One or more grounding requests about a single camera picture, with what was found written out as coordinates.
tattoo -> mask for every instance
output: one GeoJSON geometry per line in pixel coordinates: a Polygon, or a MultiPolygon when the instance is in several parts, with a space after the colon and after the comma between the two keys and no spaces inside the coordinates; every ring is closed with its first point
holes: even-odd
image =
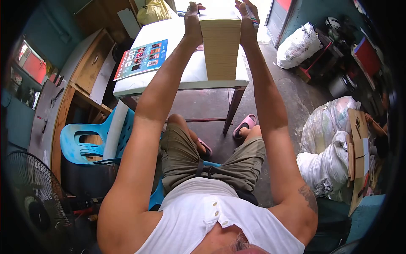
{"type": "Polygon", "coordinates": [[[316,202],[316,198],[313,194],[313,192],[311,191],[311,189],[309,188],[309,186],[307,185],[303,185],[302,187],[300,187],[298,189],[298,192],[305,198],[305,200],[307,201],[307,207],[309,207],[310,209],[312,209],[316,214],[319,213],[318,208],[317,208],[317,202],[316,202]]]}

window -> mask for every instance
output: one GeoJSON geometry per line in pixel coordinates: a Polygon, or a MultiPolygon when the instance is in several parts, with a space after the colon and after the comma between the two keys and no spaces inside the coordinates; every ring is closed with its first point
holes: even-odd
{"type": "Polygon", "coordinates": [[[47,73],[46,63],[25,40],[23,40],[16,61],[33,79],[39,84],[43,84],[47,73]]]}

yellow bag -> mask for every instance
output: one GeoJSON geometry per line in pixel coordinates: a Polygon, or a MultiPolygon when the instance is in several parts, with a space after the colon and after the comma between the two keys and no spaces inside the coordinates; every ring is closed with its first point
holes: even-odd
{"type": "Polygon", "coordinates": [[[174,15],[177,16],[164,0],[150,0],[138,11],[137,20],[143,25],[148,25],[171,19],[174,15]]]}

hand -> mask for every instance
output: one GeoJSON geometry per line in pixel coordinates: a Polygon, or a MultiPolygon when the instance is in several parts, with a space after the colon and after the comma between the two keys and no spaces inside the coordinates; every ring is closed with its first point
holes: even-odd
{"type": "Polygon", "coordinates": [[[242,17],[240,44],[244,48],[247,46],[251,46],[255,43],[258,43],[257,42],[258,29],[254,28],[250,15],[247,13],[247,10],[245,9],[245,5],[248,5],[251,8],[258,23],[259,17],[258,17],[258,9],[255,5],[253,5],[249,0],[242,1],[243,3],[241,3],[238,0],[235,0],[235,7],[240,11],[242,17]]]}
{"type": "Polygon", "coordinates": [[[367,123],[371,124],[372,123],[372,117],[370,114],[365,113],[365,120],[367,121],[367,123]]]}
{"type": "Polygon", "coordinates": [[[189,2],[188,10],[185,14],[185,35],[184,38],[189,40],[195,45],[195,48],[202,44],[203,36],[200,28],[199,17],[197,17],[198,10],[205,10],[206,7],[202,4],[196,4],[195,2],[189,2]]]}

helmet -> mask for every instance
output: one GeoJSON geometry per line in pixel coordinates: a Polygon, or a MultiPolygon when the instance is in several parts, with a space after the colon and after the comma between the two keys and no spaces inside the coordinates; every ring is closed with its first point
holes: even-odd
{"type": "Polygon", "coordinates": [[[326,25],[329,28],[340,30],[341,25],[335,17],[327,17],[326,18],[326,25]]]}

